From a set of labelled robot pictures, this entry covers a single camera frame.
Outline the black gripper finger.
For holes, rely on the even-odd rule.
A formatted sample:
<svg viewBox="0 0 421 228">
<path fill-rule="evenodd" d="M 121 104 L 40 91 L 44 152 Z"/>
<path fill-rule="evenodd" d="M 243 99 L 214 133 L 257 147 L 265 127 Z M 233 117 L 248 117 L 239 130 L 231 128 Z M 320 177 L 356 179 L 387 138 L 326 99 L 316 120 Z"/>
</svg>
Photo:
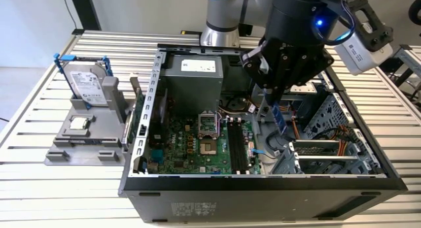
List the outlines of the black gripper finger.
<svg viewBox="0 0 421 228">
<path fill-rule="evenodd" d="M 284 89 L 293 85 L 302 86 L 334 62 L 324 45 L 310 47 L 290 47 L 292 60 L 286 67 Z"/>
<path fill-rule="evenodd" d="M 268 101 L 280 101 L 286 86 L 286 67 L 281 40 L 272 38 L 241 55 L 241 63 Z"/>
</svg>

